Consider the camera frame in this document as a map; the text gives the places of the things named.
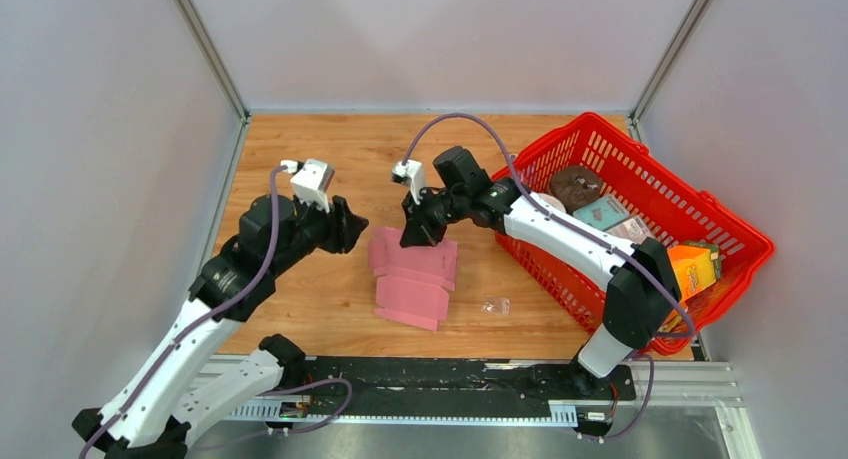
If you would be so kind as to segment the pink paper box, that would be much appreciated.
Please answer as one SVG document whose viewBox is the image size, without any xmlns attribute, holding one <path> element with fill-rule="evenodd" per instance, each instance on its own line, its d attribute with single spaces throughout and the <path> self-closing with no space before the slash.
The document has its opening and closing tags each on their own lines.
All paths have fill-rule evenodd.
<svg viewBox="0 0 848 459">
<path fill-rule="evenodd" d="M 368 263 L 376 278 L 375 314 L 383 319 L 436 331 L 446 320 L 450 293 L 456 289 L 458 244 L 400 246 L 401 231 L 378 227 L 368 245 Z"/>
</svg>

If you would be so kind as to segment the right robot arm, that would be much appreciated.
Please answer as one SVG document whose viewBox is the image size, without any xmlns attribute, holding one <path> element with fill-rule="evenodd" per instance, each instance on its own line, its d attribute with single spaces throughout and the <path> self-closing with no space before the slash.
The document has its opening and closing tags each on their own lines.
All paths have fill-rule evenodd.
<svg viewBox="0 0 848 459">
<path fill-rule="evenodd" d="M 657 240 L 635 243 L 582 223 L 512 177 L 491 179 L 461 146 L 438 155 L 433 165 L 443 182 L 440 188 L 426 185 L 417 161 L 400 161 L 392 168 L 393 182 L 408 189 L 402 202 L 402 247 L 434 247 L 450 225 L 470 220 L 541 249 L 603 293 L 602 323 L 570 370 L 570 383 L 579 395 L 593 398 L 605 390 L 612 370 L 645 348 L 680 308 L 671 260 Z"/>
</svg>

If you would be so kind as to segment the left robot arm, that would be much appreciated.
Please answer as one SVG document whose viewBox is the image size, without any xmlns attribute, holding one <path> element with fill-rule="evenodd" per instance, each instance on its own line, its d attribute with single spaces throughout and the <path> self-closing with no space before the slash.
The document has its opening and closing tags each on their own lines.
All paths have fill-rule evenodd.
<svg viewBox="0 0 848 459">
<path fill-rule="evenodd" d="M 255 199 L 237 234 L 202 267 L 143 368 L 107 404 L 74 418 L 72 427 L 85 441 L 80 455 L 97 449 L 108 458 L 183 458 L 209 428 L 253 397 L 327 385 L 309 382 L 304 352 L 274 334 L 234 368 L 189 388 L 208 359 L 275 293 L 277 278 L 317 249 L 351 252 L 368 225 L 340 196 L 328 210 L 276 194 Z"/>
</svg>

